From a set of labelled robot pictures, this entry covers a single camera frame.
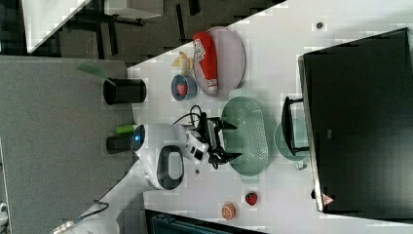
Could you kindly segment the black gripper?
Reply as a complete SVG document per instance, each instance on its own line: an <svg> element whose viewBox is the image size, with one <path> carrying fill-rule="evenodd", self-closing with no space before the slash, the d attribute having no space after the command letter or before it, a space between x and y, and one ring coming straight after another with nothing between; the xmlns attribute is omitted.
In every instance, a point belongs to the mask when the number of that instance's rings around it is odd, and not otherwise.
<svg viewBox="0 0 413 234"><path fill-rule="evenodd" d="M199 132L202 138L208 143L208 162L213 166L223 165L241 156L241 153L228 153L221 146L219 132L221 130L236 130L233 124L222 120L219 117L207 118L203 112L199 123Z"/></svg>

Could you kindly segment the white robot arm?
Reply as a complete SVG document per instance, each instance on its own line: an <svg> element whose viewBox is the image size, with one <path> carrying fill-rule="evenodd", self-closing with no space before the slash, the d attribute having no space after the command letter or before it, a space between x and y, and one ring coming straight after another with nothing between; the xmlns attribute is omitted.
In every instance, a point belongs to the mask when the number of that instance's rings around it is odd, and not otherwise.
<svg viewBox="0 0 413 234"><path fill-rule="evenodd" d="M184 160L208 161L214 167L240 155L228 153L219 133L237 127L219 118L198 115L197 125L156 123L135 125L131 151L137 161L126 175L79 216L56 227L50 234L120 234L118 216L139 194L150 190L173 190L183 181Z"/></svg>

